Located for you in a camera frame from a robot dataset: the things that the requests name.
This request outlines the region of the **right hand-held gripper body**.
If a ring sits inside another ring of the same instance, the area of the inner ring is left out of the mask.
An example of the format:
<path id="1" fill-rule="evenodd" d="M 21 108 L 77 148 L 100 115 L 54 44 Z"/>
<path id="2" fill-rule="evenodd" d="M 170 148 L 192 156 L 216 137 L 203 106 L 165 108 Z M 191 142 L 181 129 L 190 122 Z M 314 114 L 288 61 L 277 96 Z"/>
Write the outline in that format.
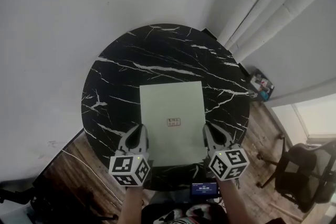
<path id="1" fill-rule="evenodd" d="M 218 180 L 238 179 L 248 166 L 247 154 L 240 147 L 215 151 L 209 163 L 209 169 Z"/>

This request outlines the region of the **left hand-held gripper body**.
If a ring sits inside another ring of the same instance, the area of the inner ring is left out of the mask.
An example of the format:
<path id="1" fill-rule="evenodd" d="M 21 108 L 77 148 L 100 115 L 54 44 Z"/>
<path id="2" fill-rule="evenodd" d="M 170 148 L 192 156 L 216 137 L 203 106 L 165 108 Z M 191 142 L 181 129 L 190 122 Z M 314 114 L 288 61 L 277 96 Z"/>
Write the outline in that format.
<path id="1" fill-rule="evenodd" d="M 121 187 L 141 187 L 150 172 L 148 153 L 142 148 L 120 146 L 110 157 L 109 175 Z"/>

